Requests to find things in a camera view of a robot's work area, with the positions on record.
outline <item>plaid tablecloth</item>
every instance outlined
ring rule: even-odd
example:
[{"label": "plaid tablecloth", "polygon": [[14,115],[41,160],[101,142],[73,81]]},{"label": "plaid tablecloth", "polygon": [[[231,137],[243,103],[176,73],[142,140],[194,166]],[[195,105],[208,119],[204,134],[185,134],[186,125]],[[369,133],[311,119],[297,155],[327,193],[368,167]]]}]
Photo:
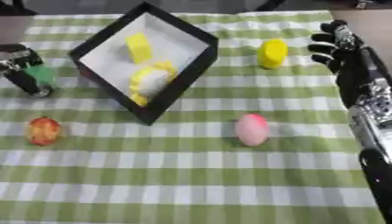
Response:
[{"label": "plaid tablecloth", "polygon": [[[78,75],[67,57],[119,15],[38,16],[25,44],[59,76],[51,99],[0,80],[0,223],[382,223],[357,162],[334,78],[306,46],[328,11],[179,14],[220,38],[219,58],[151,127]],[[266,39],[289,57],[256,63]],[[270,140],[235,138],[234,121],[260,113]],[[49,116],[55,145],[25,139]]]}]

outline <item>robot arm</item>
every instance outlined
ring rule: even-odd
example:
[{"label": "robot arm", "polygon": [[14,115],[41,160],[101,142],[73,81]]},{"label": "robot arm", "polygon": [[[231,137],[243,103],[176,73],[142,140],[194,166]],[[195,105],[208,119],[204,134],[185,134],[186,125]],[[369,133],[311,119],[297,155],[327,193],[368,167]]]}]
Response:
[{"label": "robot arm", "polygon": [[49,86],[40,86],[34,77],[25,72],[28,67],[42,64],[38,54],[24,45],[0,45],[0,76],[34,97],[45,97],[53,91]]},{"label": "robot arm", "polygon": [[346,22],[322,24],[314,34],[312,58],[337,75],[350,128],[361,145],[360,164],[377,205],[392,223],[392,78],[375,51],[353,34]]}]

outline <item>yellow cup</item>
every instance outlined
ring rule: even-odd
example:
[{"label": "yellow cup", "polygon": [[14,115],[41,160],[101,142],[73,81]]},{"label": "yellow cup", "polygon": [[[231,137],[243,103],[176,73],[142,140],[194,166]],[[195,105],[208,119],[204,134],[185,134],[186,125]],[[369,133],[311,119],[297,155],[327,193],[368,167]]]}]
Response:
[{"label": "yellow cup", "polygon": [[280,67],[288,54],[288,46],[281,39],[271,39],[257,50],[257,58],[262,67],[273,69]]}]

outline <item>green stripe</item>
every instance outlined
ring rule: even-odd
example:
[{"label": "green stripe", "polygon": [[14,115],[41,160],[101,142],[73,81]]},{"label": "green stripe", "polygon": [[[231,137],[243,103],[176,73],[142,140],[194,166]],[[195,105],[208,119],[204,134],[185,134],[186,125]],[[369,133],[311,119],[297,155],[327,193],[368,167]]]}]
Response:
[{"label": "green stripe", "polygon": [[[192,87],[181,96],[186,99],[207,98],[272,98],[272,99],[297,99],[311,97],[337,97],[336,87]],[[2,88],[0,98],[24,98],[25,94],[19,89]],[[105,92],[98,87],[70,87],[59,88],[55,97],[61,98],[90,98],[107,99]]]},{"label": "green stripe", "polygon": [[[210,31],[211,34],[219,39],[247,38],[247,39],[292,39],[298,37],[310,37],[312,32],[306,29],[282,29],[280,31],[269,30],[246,30],[246,31]],[[93,33],[40,33],[28,34],[24,41],[72,41],[84,40],[93,36]]]},{"label": "green stripe", "polygon": [[[160,123],[202,123],[234,121],[246,113],[262,114],[269,122],[280,123],[348,123],[347,112],[342,110],[312,111],[312,110],[277,110],[277,111],[166,111],[158,122]],[[84,111],[78,109],[10,109],[0,111],[0,117],[7,122],[26,122],[30,118],[47,116],[61,122],[76,123],[124,123],[128,117],[133,120],[129,111]]]},{"label": "green stripe", "polygon": [[362,171],[2,166],[2,182],[98,186],[368,187]]},{"label": "green stripe", "polygon": [[260,22],[260,23],[274,23],[282,21],[291,21],[298,23],[307,23],[315,21],[325,21],[333,19],[330,13],[319,13],[319,14],[297,14],[294,16],[282,16],[282,15],[261,15],[261,16],[243,16],[243,15],[222,15],[220,17],[209,17],[209,16],[191,16],[184,15],[179,16],[179,18],[184,19],[186,22],[199,25],[206,23],[220,23],[229,24],[235,22]]},{"label": "green stripe", "polygon": [[2,201],[0,217],[7,221],[42,221],[44,212],[48,210],[57,213],[56,221],[69,222],[184,224],[181,217],[185,216],[191,217],[189,224],[384,223],[376,207],[108,205],[38,201]]},{"label": "green stripe", "polygon": [[[73,66],[61,66],[54,68],[59,77],[79,76],[78,70]],[[203,75],[231,76],[231,75],[264,75],[264,76],[287,76],[287,75],[333,75],[326,66],[321,64],[311,66],[280,66],[274,70],[266,70],[259,66],[211,66]]]},{"label": "green stripe", "polygon": [[[248,151],[235,137],[90,137],[64,136],[54,145],[40,147],[41,150],[63,151]],[[26,149],[35,151],[37,146],[27,142],[24,136],[0,136],[0,150]],[[357,154],[361,147],[352,138],[326,139],[315,136],[272,137],[251,150],[287,152],[343,151]]]},{"label": "green stripe", "polygon": [[62,26],[62,25],[69,25],[69,26],[78,26],[78,25],[85,25],[85,26],[107,26],[111,23],[116,21],[115,18],[34,18],[34,23],[32,27],[49,27],[49,26]]},{"label": "green stripe", "polygon": [[[44,59],[48,58],[68,58],[69,50],[51,49],[38,50],[38,53]],[[220,57],[238,57],[257,55],[257,47],[245,45],[240,47],[222,47],[218,52]],[[289,47],[289,56],[308,56],[311,53],[307,47]]]},{"label": "green stripe", "polygon": [[[239,16],[239,15],[222,15],[219,17],[209,17],[209,16],[192,16],[192,15],[181,15],[179,18],[191,23],[193,25],[200,25],[206,23],[235,23],[241,21],[252,21],[252,22],[262,22],[262,23],[273,23],[282,21],[291,21],[298,23],[307,23],[313,21],[324,21],[331,20],[332,15],[330,13],[319,13],[319,14],[297,14],[294,16],[279,16],[279,15],[262,15],[262,16]],[[54,25],[102,25],[106,26],[114,22],[115,18],[39,18],[36,17],[33,26],[54,26]]]}]

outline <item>orange ball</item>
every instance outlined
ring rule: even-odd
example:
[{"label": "orange ball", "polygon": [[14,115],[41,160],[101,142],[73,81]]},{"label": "orange ball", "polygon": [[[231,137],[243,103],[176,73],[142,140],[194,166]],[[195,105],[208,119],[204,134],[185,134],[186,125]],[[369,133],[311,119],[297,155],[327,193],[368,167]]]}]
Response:
[{"label": "orange ball", "polygon": [[59,138],[61,125],[47,117],[30,121],[27,127],[27,138],[33,144],[46,146],[53,144]]}]

